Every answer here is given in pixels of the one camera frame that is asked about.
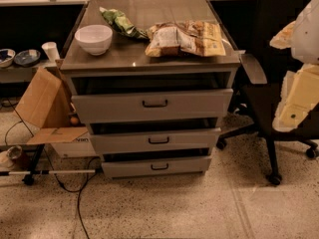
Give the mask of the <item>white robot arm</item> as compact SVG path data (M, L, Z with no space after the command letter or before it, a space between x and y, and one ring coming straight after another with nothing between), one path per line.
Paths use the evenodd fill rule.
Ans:
M291 131L319 104L319 0L311 0L295 21L286 25L270 41L276 49L291 49L302 63L296 72L287 72L281 89L273 127Z

